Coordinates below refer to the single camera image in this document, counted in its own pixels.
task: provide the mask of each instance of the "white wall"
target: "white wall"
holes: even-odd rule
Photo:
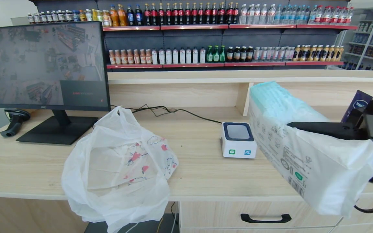
[[[28,0],[0,0],[0,27],[12,26],[11,18],[27,16],[28,12],[37,12]]]

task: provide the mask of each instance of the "drawer handle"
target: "drawer handle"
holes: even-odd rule
[[[290,214],[282,214],[281,220],[277,221],[260,221],[260,220],[253,220],[250,218],[250,215],[248,214],[241,214],[241,220],[252,223],[252,224],[284,224],[291,220]]]

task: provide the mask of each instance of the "monitor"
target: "monitor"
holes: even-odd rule
[[[18,141],[72,144],[97,118],[65,110],[110,111],[103,51],[98,21],[0,28],[0,108],[54,113]]]

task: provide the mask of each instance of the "monitor screen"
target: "monitor screen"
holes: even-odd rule
[[[0,28],[0,107],[110,110],[100,22]]]

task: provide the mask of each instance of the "plastic bag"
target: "plastic bag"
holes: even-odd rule
[[[61,185],[83,221],[106,221],[108,233],[115,233],[129,223],[161,219],[170,196],[167,180],[177,166],[167,140],[119,106],[77,142]]]
[[[329,120],[276,82],[251,87],[250,99],[253,137],[274,168],[319,214],[348,217],[373,177],[373,142],[287,126]]]

